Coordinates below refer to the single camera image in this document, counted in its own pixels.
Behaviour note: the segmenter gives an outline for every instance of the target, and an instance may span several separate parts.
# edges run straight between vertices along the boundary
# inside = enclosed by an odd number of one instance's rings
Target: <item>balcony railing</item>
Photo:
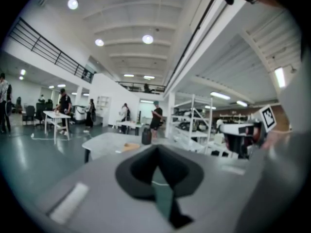
[[[162,94],[165,91],[165,86],[148,84],[148,89],[145,87],[144,83],[131,83],[131,82],[117,82],[124,88],[133,92],[146,92],[152,94]]]
[[[86,82],[92,82],[94,73],[88,71],[79,63],[70,58],[53,43],[39,34],[22,18],[19,18],[9,36],[29,48],[30,51],[39,54],[41,57],[51,61],[53,64],[61,67],[62,69],[80,77]]]

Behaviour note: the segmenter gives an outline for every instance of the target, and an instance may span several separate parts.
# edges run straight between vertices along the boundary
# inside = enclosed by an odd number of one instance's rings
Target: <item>ceiling light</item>
[[[229,96],[226,96],[226,95],[224,95],[224,94],[221,94],[221,93],[218,93],[218,92],[211,92],[210,93],[212,96],[214,96],[214,97],[218,97],[218,98],[221,98],[221,99],[225,99],[225,100],[229,100],[230,99],[230,97]]]
[[[205,106],[206,109],[210,109],[210,106]],[[212,110],[216,110],[216,107],[212,107]]]
[[[276,79],[277,79],[277,82],[278,82],[278,86],[280,88],[284,87],[285,86],[285,78],[284,78],[283,68],[280,67],[280,68],[276,69],[274,71],[274,73],[276,74]]]
[[[247,103],[242,102],[242,101],[237,101],[237,104],[239,104],[240,106],[243,106],[243,107],[247,107]]]
[[[148,100],[140,100],[142,103],[153,103],[153,101],[148,101]]]
[[[97,46],[99,46],[99,47],[102,47],[102,46],[104,45],[104,42],[103,42],[103,40],[101,40],[101,39],[97,39],[97,40],[95,41],[95,44],[96,44]]]
[[[154,41],[154,38],[151,35],[144,35],[142,41],[146,44],[151,44]]]
[[[79,3],[77,0],[69,0],[67,5],[68,5],[69,9],[75,10],[76,8],[78,8]]]

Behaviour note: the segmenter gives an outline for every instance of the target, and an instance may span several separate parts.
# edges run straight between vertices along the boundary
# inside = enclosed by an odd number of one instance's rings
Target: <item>column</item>
[[[81,99],[81,95],[82,95],[82,86],[79,86],[78,87],[78,90],[77,90],[77,95],[76,95],[76,100],[74,102],[74,105],[78,105],[79,102],[80,102],[80,99]]]
[[[169,138],[169,135],[171,134],[171,120],[172,120],[172,117],[171,115],[173,114],[174,112],[174,109],[173,109],[173,106],[175,105],[175,93],[174,92],[171,92],[169,94],[169,102],[168,102],[168,116],[167,116],[167,120],[166,120],[166,128],[165,128],[165,137],[166,138]]]

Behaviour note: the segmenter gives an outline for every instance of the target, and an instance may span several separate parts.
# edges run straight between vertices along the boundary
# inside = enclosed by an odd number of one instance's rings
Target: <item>black shirt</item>
[[[63,113],[65,109],[68,110],[69,104],[71,103],[70,97],[66,94],[60,98],[60,112]]]
[[[161,108],[156,108],[154,111],[157,112],[160,116],[162,115],[162,109]],[[160,122],[161,121],[161,118],[159,118],[157,115],[155,115],[155,114],[152,114],[152,115],[153,115],[153,118],[152,118],[153,122]]]

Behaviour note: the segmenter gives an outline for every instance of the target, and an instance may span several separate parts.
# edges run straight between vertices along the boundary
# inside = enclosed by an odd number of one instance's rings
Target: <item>floor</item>
[[[34,202],[63,177],[83,166],[82,143],[105,132],[118,132],[111,127],[94,126],[87,134],[84,129],[84,125],[71,125],[71,140],[59,134],[56,145],[53,129],[45,136],[43,127],[14,123],[11,135],[0,134],[0,166],[15,195]]]

